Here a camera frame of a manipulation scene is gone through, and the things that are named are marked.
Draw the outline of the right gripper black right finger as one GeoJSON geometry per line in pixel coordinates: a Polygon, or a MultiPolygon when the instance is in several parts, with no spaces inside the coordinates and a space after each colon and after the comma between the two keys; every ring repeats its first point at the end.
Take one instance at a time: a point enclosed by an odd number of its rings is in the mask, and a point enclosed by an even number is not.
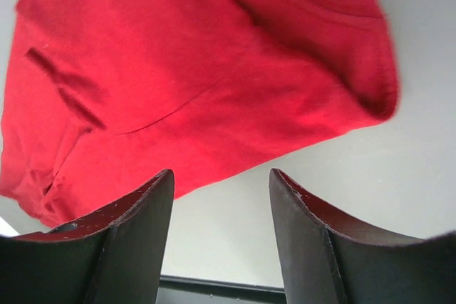
{"type": "Polygon", "coordinates": [[[288,303],[453,303],[455,233],[428,239],[361,221],[279,169],[269,196],[288,303]]]}

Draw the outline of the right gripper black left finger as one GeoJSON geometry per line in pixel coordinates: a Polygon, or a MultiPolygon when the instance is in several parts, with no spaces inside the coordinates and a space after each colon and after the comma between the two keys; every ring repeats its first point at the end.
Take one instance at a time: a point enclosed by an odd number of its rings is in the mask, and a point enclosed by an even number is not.
{"type": "Polygon", "coordinates": [[[174,191],[165,169],[47,233],[1,238],[1,302],[154,303],[174,191]]]}

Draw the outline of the red t-shirt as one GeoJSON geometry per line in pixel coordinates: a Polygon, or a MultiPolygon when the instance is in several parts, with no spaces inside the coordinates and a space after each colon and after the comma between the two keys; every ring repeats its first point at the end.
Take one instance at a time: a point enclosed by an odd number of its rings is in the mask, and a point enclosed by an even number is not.
{"type": "Polygon", "coordinates": [[[377,0],[18,0],[1,194],[57,226],[162,169],[175,196],[388,120],[377,0]]]}

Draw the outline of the black mounting plate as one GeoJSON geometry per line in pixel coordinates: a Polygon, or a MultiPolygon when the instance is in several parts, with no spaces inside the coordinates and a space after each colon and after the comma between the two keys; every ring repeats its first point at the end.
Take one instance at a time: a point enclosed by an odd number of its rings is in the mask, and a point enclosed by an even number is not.
{"type": "Polygon", "coordinates": [[[156,303],[286,303],[283,288],[161,276],[156,303]]]}

